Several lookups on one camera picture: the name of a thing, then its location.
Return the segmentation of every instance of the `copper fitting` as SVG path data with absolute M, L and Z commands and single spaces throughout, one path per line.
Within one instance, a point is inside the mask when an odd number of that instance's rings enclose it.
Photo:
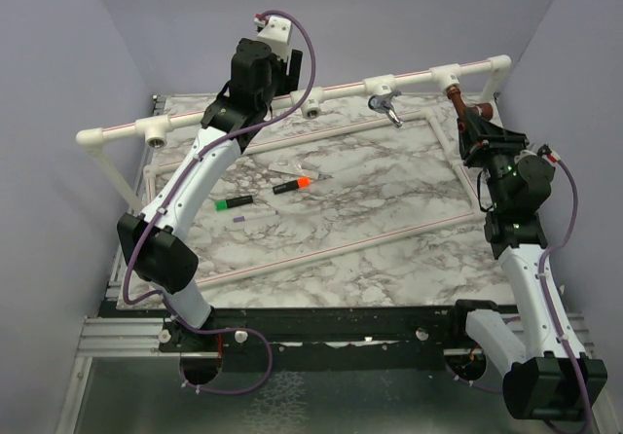
M 478 116 L 482 119 L 490 121 L 494 116 L 494 107 L 491 103 L 478 103 L 476 105 L 465 105 L 465 102 L 460 96 L 460 89 L 458 86 L 449 86 L 446 90 L 446 96 L 452 101 L 457 111 L 457 116 L 460 120 L 464 120 L 465 111 L 475 110 Z

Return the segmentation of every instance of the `orange marker cap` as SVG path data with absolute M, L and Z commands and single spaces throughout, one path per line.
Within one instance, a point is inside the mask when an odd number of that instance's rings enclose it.
M 296 183 L 299 185 L 299 188 L 307 188 L 310 182 L 311 182 L 310 178 L 308 177 L 299 178 L 296 180 Z

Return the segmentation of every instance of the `green marker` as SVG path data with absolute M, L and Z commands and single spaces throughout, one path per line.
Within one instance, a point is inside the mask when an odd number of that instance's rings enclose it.
M 228 208 L 240 207 L 241 205 L 247 205 L 253 203 L 253 196 L 242 196 L 241 198 L 223 199 L 214 202 L 216 211 L 227 210 Z

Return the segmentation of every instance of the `white curved arm segment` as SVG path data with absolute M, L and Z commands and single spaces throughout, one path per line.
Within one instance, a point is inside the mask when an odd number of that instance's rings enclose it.
M 536 276 L 541 254 L 543 249 L 538 244 L 522 244 L 517 248 L 507 247 L 498 260 L 517 300 L 517 309 L 526 335 L 526 357 L 528 359 L 543 357 L 546 351 L 551 351 L 557 358 L 567 358 L 565 349 L 557 339 L 554 321 L 547 308 L 540 280 Z M 548 275 L 547 287 L 556 313 L 567 334 L 573 354 L 579 358 L 580 353 L 586 352 L 586 349 L 575 336 L 568 321 L 550 272 L 549 260 L 545 264 L 545 271 Z
M 154 218 L 156 212 L 161 208 L 163 200 L 171 192 L 175 181 L 193 158 L 198 156 L 203 147 L 223 135 L 225 135 L 225 132 L 213 127 L 199 130 L 197 138 L 193 142 L 193 146 L 186 155 L 184 162 L 175 170 L 166 186 L 156 198 L 141 211 L 145 215 L 146 222 L 150 222 Z M 240 147 L 236 140 L 228 140 L 205 154 L 203 160 L 197 163 L 188 176 L 186 176 L 168 205 L 165 214 L 156 224 L 156 227 L 160 229 L 171 227 L 173 228 L 173 234 L 184 240 L 208 194 L 210 194 L 216 182 L 223 176 L 225 170 L 239 156 Z

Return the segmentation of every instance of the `marker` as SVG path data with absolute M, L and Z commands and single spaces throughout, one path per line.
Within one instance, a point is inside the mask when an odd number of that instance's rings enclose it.
M 247 205 L 253 203 L 253 196 L 242 196 L 241 198 L 217 200 L 214 202 L 216 211 L 227 210 L 228 208 L 240 207 L 241 205 Z
M 273 192 L 275 194 L 288 193 L 290 191 L 296 191 L 297 189 L 306 188 L 310 184 L 310 178 L 299 178 L 296 181 L 290 181 L 288 183 L 279 184 L 273 186 Z
M 234 223 L 240 223 L 240 222 L 246 222 L 248 220 L 258 220 L 260 218 L 267 218 L 267 217 L 273 217 L 275 215 L 278 215 L 279 211 L 278 210 L 273 210 L 271 212 L 264 212 L 264 213 L 252 213 L 250 215 L 243 215 L 241 217 L 234 217 Z

